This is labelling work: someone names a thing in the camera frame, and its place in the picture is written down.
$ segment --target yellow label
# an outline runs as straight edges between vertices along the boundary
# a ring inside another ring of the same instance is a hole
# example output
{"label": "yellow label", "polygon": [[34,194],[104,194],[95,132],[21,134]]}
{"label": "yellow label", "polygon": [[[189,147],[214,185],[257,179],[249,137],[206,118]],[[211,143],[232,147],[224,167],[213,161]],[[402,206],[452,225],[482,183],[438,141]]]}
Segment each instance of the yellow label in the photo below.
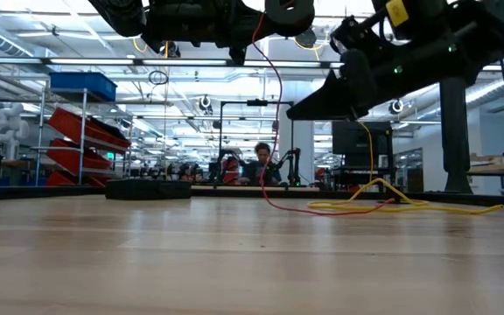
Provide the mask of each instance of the yellow label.
{"label": "yellow label", "polygon": [[403,0],[390,0],[386,3],[386,10],[394,27],[410,19],[406,7],[403,5]]}

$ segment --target computer monitor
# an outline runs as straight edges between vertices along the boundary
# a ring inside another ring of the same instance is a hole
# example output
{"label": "computer monitor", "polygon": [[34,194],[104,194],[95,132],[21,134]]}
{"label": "computer monitor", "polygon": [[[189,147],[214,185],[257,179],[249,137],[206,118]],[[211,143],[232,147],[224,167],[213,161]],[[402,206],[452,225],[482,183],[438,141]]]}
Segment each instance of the computer monitor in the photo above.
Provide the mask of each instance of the computer monitor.
{"label": "computer monitor", "polygon": [[[373,158],[378,163],[378,156],[388,154],[389,138],[392,128],[390,122],[364,122],[371,132]],[[358,122],[332,123],[332,153],[346,156],[349,166],[369,166],[370,147],[367,131]]]}

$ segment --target red cable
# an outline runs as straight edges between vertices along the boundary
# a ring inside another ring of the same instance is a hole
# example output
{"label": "red cable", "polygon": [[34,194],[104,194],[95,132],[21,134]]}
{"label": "red cable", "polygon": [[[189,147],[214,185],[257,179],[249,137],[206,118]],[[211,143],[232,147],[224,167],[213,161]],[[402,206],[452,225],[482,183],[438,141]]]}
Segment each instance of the red cable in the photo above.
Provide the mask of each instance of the red cable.
{"label": "red cable", "polygon": [[[285,4],[285,6],[289,6],[292,3],[294,3],[293,0],[289,1],[287,4]],[[273,68],[273,71],[275,71],[276,76],[277,76],[277,80],[279,81],[279,99],[277,100],[277,108],[276,108],[276,122],[278,122],[279,121],[279,105],[281,104],[281,99],[284,94],[284,84],[283,84],[283,81],[281,80],[281,75],[279,75],[279,72],[277,71],[276,66],[274,66],[274,64],[273,64],[273,62],[271,62],[270,58],[268,58],[268,56],[266,56],[265,53],[263,53],[262,49],[260,49],[256,45],[256,36],[258,35],[258,32],[262,28],[264,17],[265,17],[265,13],[262,13],[262,15],[260,16],[260,21],[258,22],[258,26],[255,28],[254,34],[252,35],[252,45],[268,61],[271,68]],[[354,215],[354,214],[370,214],[374,211],[377,211],[377,210],[385,207],[386,205],[388,205],[394,201],[393,199],[389,199],[389,200],[386,200],[381,205],[376,206],[374,209],[371,209],[368,211],[357,211],[357,212],[348,212],[348,213],[322,213],[322,212],[318,212],[318,211],[300,210],[300,209],[289,208],[289,207],[285,207],[285,206],[278,206],[278,205],[274,204],[273,202],[271,202],[270,197],[268,197],[268,193],[265,190],[265,183],[263,181],[263,176],[265,175],[266,170],[268,169],[268,165],[270,164],[271,159],[273,158],[273,155],[276,152],[278,138],[279,138],[279,128],[276,129],[276,136],[275,136],[275,142],[273,145],[273,150],[271,151],[271,154],[269,155],[268,162],[263,166],[262,175],[260,175],[260,187],[262,188],[262,194],[270,206],[272,206],[276,209],[290,211],[290,212],[296,212],[296,213],[302,213],[302,214],[315,214],[315,215],[322,215],[322,216],[344,216],[344,215]]]}

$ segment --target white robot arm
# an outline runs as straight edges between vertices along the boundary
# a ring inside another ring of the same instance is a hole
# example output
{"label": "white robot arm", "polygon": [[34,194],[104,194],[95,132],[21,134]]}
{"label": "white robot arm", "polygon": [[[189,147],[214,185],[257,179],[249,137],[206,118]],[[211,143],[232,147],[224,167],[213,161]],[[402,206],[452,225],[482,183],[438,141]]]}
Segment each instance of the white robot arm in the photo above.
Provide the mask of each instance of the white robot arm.
{"label": "white robot arm", "polygon": [[[23,105],[5,105],[0,109],[0,157],[8,161],[17,159],[19,141],[25,140],[29,134],[28,122],[21,120]],[[2,154],[2,147],[6,144],[6,154]]]}

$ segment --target dark hair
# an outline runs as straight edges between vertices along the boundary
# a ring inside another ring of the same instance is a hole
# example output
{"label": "dark hair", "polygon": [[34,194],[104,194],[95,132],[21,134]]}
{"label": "dark hair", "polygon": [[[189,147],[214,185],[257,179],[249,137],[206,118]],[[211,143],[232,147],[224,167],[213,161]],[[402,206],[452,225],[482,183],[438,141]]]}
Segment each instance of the dark hair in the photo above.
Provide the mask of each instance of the dark hair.
{"label": "dark hair", "polygon": [[258,143],[255,148],[254,148],[254,152],[257,154],[258,151],[260,150],[266,150],[268,152],[268,154],[271,153],[271,148],[270,148],[270,145],[267,144],[267,143]]}

